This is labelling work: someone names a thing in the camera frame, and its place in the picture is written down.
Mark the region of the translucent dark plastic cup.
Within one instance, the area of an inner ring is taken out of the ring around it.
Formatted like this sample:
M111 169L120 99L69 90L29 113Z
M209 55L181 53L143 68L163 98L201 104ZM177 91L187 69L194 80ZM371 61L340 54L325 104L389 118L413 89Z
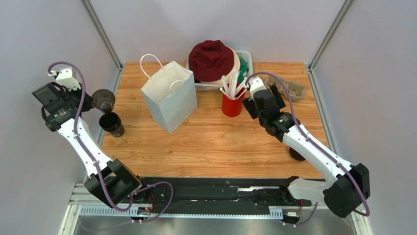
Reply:
M100 110L101 112L111 113L113 111L116 97L110 90L97 90L93 93L92 99L93 107Z

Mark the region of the white paper bag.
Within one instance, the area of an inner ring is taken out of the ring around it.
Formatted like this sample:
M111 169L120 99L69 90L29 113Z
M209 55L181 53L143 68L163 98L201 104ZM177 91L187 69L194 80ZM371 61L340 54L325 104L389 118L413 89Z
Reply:
M152 76L140 62L148 80L141 88L153 120L171 134L198 107L194 73L176 61L162 65Z

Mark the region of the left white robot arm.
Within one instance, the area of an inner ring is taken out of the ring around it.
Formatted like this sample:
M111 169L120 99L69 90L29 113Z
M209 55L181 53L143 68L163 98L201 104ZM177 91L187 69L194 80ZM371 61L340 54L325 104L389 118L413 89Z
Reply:
M56 82L47 83L32 92L42 104L41 114L46 127L65 138L82 160L89 193L113 208L142 188L145 183L120 160L111 160L92 137L87 123L77 117L78 108L93 108L92 98L82 88L71 90Z

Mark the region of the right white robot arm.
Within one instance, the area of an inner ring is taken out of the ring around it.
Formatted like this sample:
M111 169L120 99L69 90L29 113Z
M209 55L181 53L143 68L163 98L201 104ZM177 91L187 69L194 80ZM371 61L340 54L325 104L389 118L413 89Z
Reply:
M247 86L251 96L243 104L265 131L290 148L293 158L307 160L324 181L291 177L282 185L284 199L304 199L325 204L336 216L345 218L370 197L370 172L363 164L353 165L329 150L292 116L275 87Z

